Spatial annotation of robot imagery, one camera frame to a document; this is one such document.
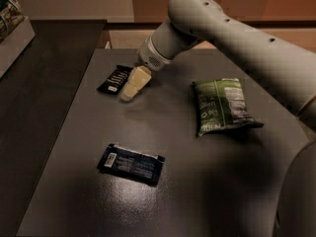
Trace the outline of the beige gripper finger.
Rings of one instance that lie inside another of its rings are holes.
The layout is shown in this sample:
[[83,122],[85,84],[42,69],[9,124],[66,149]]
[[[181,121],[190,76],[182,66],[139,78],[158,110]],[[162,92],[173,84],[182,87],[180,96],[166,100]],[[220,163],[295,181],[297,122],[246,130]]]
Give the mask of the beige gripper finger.
[[120,92],[120,98],[129,102],[151,80],[151,71],[145,66],[136,66],[132,69],[126,84]]

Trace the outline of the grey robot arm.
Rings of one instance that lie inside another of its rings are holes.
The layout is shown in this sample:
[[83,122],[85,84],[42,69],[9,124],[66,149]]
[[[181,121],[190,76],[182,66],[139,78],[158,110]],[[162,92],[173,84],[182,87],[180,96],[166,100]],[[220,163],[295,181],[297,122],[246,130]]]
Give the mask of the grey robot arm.
[[[213,0],[169,0],[168,18],[142,44],[136,63],[159,71],[204,40],[316,129],[316,54],[230,18]],[[274,211],[274,237],[315,237],[314,141],[291,160]]]

